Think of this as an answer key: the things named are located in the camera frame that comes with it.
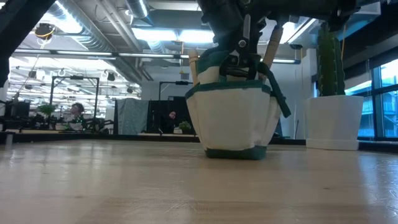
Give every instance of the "wooden tabletop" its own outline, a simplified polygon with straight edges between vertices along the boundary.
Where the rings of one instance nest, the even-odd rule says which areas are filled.
[[[0,151],[0,223],[398,223],[398,157],[270,146],[65,141]]]

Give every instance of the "ceiling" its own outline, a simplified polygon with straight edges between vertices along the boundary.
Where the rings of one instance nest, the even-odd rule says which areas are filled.
[[[19,48],[23,49],[40,49],[45,50],[77,50],[91,52],[137,52],[144,53],[167,53],[167,54],[183,54],[189,49],[197,49],[199,54],[204,50],[214,47],[211,42],[212,32],[210,28],[203,24],[200,20],[201,11],[196,1],[183,0],[148,0],[150,13],[146,19],[133,19],[128,11],[125,0],[59,0],[44,15],[40,22],[48,22],[56,26],[53,37],[50,42],[38,39],[32,31],[21,43]],[[358,12],[353,16],[352,22],[349,23],[347,33],[355,32],[355,24],[361,21],[371,22],[379,15],[377,10],[379,7],[373,5],[365,10]],[[57,14],[62,13],[62,20]],[[292,44],[302,44],[305,48],[314,47],[313,42],[316,39],[316,32],[319,23],[312,22],[311,19],[301,17],[298,23],[288,23],[284,26],[285,32],[282,37],[283,43],[293,36],[297,35]],[[267,26],[262,30],[263,35],[258,45],[259,54],[264,54],[271,32],[275,26],[275,21],[267,21]],[[161,30],[160,33],[141,34],[148,30]],[[201,30],[203,35],[191,35],[185,38],[184,44],[169,40],[158,41],[160,48],[156,48],[153,41],[147,42],[143,39],[157,40],[167,39],[170,33],[175,35],[177,39],[183,39],[185,30]],[[277,58],[293,59],[299,58],[300,54],[292,50],[289,45],[282,44],[276,55]],[[141,90],[139,85],[142,82],[153,81],[180,81],[181,73],[189,73],[187,61],[176,59],[152,59],[152,58],[115,58],[107,60],[106,58],[88,58],[88,57],[71,57],[61,55],[40,56],[36,63],[36,55],[14,54],[11,59],[11,83],[10,91],[17,90],[21,85],[13,83],[24,83],[27,80],[29,70],[34,66],[34,70],[40,70],[40,74],[44,74],[45,80],[28,79],[27,83],[49,84],[51,76],[58,72],[65,71],[71,75],[83,75],[84,77],[98,77],[101,80],[100,85],[105,86],[100,89],[106,106],[108,95],[125,95],[128,85],[136,86],[134,93],[127,96],[139,98]],[[116,80],[107,81],[106,74],[113,72]],[[69,80],[69,85],[80,85],[79,92],[90,95],[95,91],[93,88],[82,87],[92,85],[88,80]],[[33,90],[42,93],[48,93],[49,89],[45,85],[33,86]],[[71,93],[68,88],[57,87],[60,93]]]

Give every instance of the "wall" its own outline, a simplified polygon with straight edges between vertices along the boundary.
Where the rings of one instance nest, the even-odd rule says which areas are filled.
[[[311,75],[317,72],[316,50],[308,49],[300,65],[274,64],[271,70],[292,112],[288,118],[280,117],[282,134],[292,139],[305,139],[307,132],[305,100],[315,94]]]
[[[169,96],[185,96],[192,85],[162,84],[161,100],[168,100]],[[159,82],[142,82],[142,100],[159,100]]]

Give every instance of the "green cactus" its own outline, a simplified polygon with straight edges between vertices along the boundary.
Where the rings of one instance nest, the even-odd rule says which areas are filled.
[[[345,95],[340,42],[326,22],[318,32],[317,56],[320,96]]]

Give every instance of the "green trim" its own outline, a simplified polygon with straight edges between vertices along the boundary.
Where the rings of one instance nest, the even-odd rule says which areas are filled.
[[[219,51],[209,54],[207,57],[200,57],[197,62],[198,76],[210,67],[220,66],[228,57],[228,51]]]
[[[207,149],[206,156],[211,159],[250,159],[261,160],[266,157],[267,146],[254,146],[241,151]]]
[[[262,84],[260,80],[249,80],[249,81],[235,81],[235,82],[214,82],[209,84],[197,84],[195,87],[190,89],[186,94],[185,98],[189,99],[198,91],[212,91],[212,90],[232,90],[232,89],[248,89],[248,88],[261,88],[264,93],[271,93],[271,88],[267,85]]]

